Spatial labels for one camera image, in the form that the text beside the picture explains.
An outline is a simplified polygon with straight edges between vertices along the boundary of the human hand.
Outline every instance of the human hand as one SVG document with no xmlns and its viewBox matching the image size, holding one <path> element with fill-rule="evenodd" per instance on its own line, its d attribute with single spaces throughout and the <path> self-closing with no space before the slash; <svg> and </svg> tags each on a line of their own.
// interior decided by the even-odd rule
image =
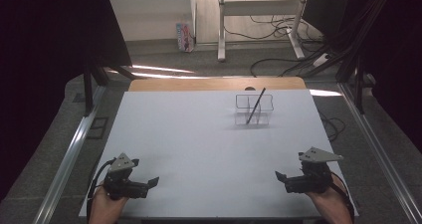
<svg viewBox="0 0 422 224">
<path fill-rule="evenodd" d="M 334 174 L 331 176 L 332 182 L 346 193 L 340 179 Z M 306 195 L 313 201 L 319 214 L 330 224 L 353 223 L 343 198 L 331 187 L 325 193 L 308 192 Z"/>
<path fill-rule="evenodd" d="M 127 200 L 127 197 L 112 200 L 106 190 L 100 186 L 94 194 L 90 224 L 114 224 Z"/>
</svg>

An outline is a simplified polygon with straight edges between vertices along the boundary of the metal frame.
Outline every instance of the metal frame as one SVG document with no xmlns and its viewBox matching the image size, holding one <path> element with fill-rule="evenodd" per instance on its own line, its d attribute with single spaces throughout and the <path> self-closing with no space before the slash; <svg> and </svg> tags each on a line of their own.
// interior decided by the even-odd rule
<svg viewBox="0 0 422 224">
<path fill-rule="evenodd" d="M 265 16 L 265 15 L 295 15 L 292 29 L 288 29 L 289 39 L 298 59 L 305 57 L 298 41 L 298 27 L 304 13 L 307 0 L 282 1 L 219 1 L 220 28 L 218 36 L 218 61 L 226 61 L 226 31 L 224 17 L 227 16 Z"/>
<path fill-rule="evenodd" d="M 372 130 L 366 116 L 361 114 L 354 105 L 353 94 L 349 89 L 348 84 L 340 83 L 338 84 L 338 87 L 410 222 L 413 224 L 422 223 L 422 214 L 413 195 L 391 163 L 390 158 L 382 147 L 382 143 L 377 138 L 375 132 Z"/>
<path fill-rule="evenodd" d="M 60 196 L 65 189 L 66 183 L 68 182 L 69 176 L 72 173 L 75 162 L 84 144 L 88 130 L 96 116 L 97 110 L 100 105 L 100 101 L 106 91 L 105 87 L 97 87 L 94 96 L 94 107 L 92 112 L 88 116 L 84 116 L 78 126 L 77 131 L 66 151 L 65 157 L 53 179 L 49 190 L 44 197 L 44 201 L 38 210 L 38 213 L 33 223 L 49 223 L 54 211 L 56 210 L 57 204 L 59 203 Z"/>
</svg>

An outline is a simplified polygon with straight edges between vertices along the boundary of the black cable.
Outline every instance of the black cable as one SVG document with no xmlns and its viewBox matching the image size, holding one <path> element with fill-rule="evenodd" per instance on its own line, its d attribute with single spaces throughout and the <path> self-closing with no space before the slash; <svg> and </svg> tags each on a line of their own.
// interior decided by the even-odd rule
<svg viewBox="0 0 422 224">
<path fill-rule="evenodd" d="M 320 110 L 317 110 L 317 112 L 321 116 L 320 120 L 323 123 L 323 127 L 325 128 L 325 131 L 327 132 L 326 127 L 328 125 L 334 130 L 334 133 L 327 134 L 329 141 L 330 142 L 335 141 L 338 138 L 338 136 L 345 130 L 345 123 L 341 119 L 339 119 L 338 117 L 327 118 L 325 116 L 325 114 L 323 114 Z M 340 129 L 338 129 L 337 126 L 332 122 L 333 120 L 337 120 L 337 121 L 341 122 L 342 126 L 341 126 Z"/>
<path fill-rule="evenodd" d="M 90 190 L 88 191 L 88 196 L 87 196 L 87 223 L 90 223 L 90 216 L 91 216 L 91 208 L 92 208 L 92 205 L 93 205 L 94 191 L 96 190 L 97 182 L 99 181 L 100 174 L 103 172 L 103 170 L 106 168 L 106 166 L 112 165 L 112 163 L 115 160 L 116 160 L 116 158 L 109 160 L 105 164 L 103 164 L 103 166 L 97 172 L 96 177 L 93 179 L 93 182 L 91 183 L 91 187 L 90 187 Z"/>
<path fill-rule="evenodd" d="M 268 58 L 268 59 L 259 60 L 259 61 L 255 62 L 254 64 L 252 64 L 252 66 L 249 68 L 249 71 L 250 71 L 251 75 L 254 78 L 256 78 L 257 75 L 255 75 L 254 69 L 260 63 L 267 62 L 267 61 L 299 62 L 298 64 L 294 65 L 291 68 L 286 69 L 280 75 L 277 76 L 277 77 L 282 77 L 287 72 L 293 71 L 295 69 L 299 69 L 301 66 L 303 66 L 305 64 L 305 62 L 312 61 L 318 55 L 320 55 L 321 53 L 323 53 L 326 49 L 327 49 L 327 46 L 322 46 L 317 51 L 315 51 L 314 53 L 312 53 L 311 55 L 309 55 L 307 58 L 301 59 L 301 60 L 291 60 L 291 59 L 281 59 L 281 58 Z"/>
</svg>

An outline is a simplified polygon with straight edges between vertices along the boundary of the gray floor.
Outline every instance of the gray floor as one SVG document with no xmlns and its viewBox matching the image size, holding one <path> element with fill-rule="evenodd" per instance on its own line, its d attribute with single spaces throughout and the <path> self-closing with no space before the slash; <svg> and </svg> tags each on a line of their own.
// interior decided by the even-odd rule
<svg viewBox="0 0 422 224">
<path fill-rule="evenodd" d="M 248 45 L 248 49 L 235 46 L 227 52 L 227 62 L 217 62 L 217 52 L 212 48 L 197 48 L 193 53 L 172 52 L 171 45 L 156 46 L 151 54 L 139 54 L 140 44 L 128 44 L 134 64 L 144 66 L 172 68 L 194 72 L 189 76 L 223 77 L 250 76 L 250 66 L 265 58 L 293 58 L 293 51 L 284 44 L 276 48 L 268 45 Z M 265 63 L 256 68 L 259 76 L 276 76 L 292 64 L 287 62 Z M 130 69 L 135 72 L 152 73 L 145 69 Z M 333 81 L 336 67 L 306 80 L 307 87 L 314 90 L 339 93 Z M 185 75 L 180 72 L 160 72 L 168 76 Z M 106 88 L 97 118 L 106 117 L 107 125 L 104 136 L 97 129 L 89 132 L 83 149 L 78 157 L 72 175 L 61 196 L 60 202 L 51 219 L 51 223 L 84 223 L 78 213 L 87 193 L 92 171 L 106 145 L 107 136 L 115 118 L 123 93 L 130 80 L 119 74 L 109 73 L 111 81 Z M 39 148 L 21 173 L 7 197 L 0 205 L 0 223 L 31 223 L 43 201 L 43 198 L 56 175 L 56 171 L 69 147 L 69 143 L 78 127 L 83 114 L 84 103 L 78 98 L 83 94 L 83 81 L 78 77 L 70 81 L 66 88 L 66 97 L 49 131 L 44 136 Z M 349 186 L 355 207 L 360 216 L 356 223 L 408 223 L 408 219 L 385 178 L 374 154 L 371 151 L 360 128 L 356 124 L 345 99 L 342 96 L 314 96 L 317 108 L 328 118 L 337 117 L 345 123 L 345 130 L 331 143 L 333 150 L 345 157 L 339 163 Z M 411 189 L 415 199 L 421 204 L 421 153 L 397 127 L 394 121 L 383 111 L 376 99 L 365 90 L 364 108 L 366 117 L 399 171 L 403 180 Z"/>
</svg>

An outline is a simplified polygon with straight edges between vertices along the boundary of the cable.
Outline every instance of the cable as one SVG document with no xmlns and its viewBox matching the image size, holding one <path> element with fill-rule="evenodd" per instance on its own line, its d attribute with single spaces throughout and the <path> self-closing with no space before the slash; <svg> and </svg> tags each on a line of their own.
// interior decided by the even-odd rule
<svg viewBox="0 0 422 224">
<path fill-rule="evenodd" d="M 327 126 L 330 126 L 334 130 L 334 133 L 327 134 L 329 141 L 330 142 L 335 141 L 338 138 L 338 135 L 341 134 L 345 130 L 345 123 L 338 117 L 327 118 L 325 114 L 323 114 L 320 110 L 317 110 L 317 112 L 319 113 L 319 116 L 321 116 L 320 120 L 323 123 L 323 127 L 325 128 L 325 131 L 327 131 L 326 130 Z M 339 121 L 341 123 L 341 128 L 337 128 L 335 123 L 332 122 L 333 120 Z"/>
<path fill-rule="evenodd" d="M 91 215 L 91 208 L 93 205 L 94 191 L 96 190 L 97 182 L 99 181 L 100 174 L 103 172 L 106 166 L 112 165 L 112 163 L 115 160 L 116 158 L 113 158 L 112 160 L 109 160 L 105 164 L 103 164 L 103 166 L 97 172 L 96 177 L 93 179 L 93 182 L 91 183 L 91 187 L 90 187 L 90 190 L 88 191 L 88 196 L 87 196 L 87 223 L 90 223 L 90 215 Z"/>
</svg>

